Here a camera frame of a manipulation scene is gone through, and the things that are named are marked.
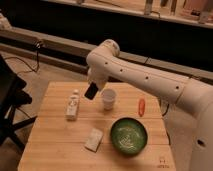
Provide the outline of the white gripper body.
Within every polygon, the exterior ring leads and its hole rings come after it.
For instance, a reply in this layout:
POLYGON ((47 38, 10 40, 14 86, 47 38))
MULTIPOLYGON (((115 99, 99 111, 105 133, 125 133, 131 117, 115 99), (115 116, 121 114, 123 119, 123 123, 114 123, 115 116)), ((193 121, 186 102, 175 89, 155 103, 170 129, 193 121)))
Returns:
POLYGON ((108 76, 100 70, 90 68, 87 72, 88 83, 94 83, 98 90, 101 91, 108 81, 108 76))

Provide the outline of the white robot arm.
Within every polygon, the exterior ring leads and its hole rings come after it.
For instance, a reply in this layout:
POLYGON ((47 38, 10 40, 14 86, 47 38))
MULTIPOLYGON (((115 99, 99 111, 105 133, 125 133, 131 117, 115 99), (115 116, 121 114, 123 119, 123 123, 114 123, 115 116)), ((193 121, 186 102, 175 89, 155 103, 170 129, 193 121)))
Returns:
POLYGON ((213 85, 121 60, 119 53, 119 45, 112 39, 89 52, 89 88, 85 96, 93 99, 113 77, 175 104, 197 119, 189 171, 213 171, 213 85))

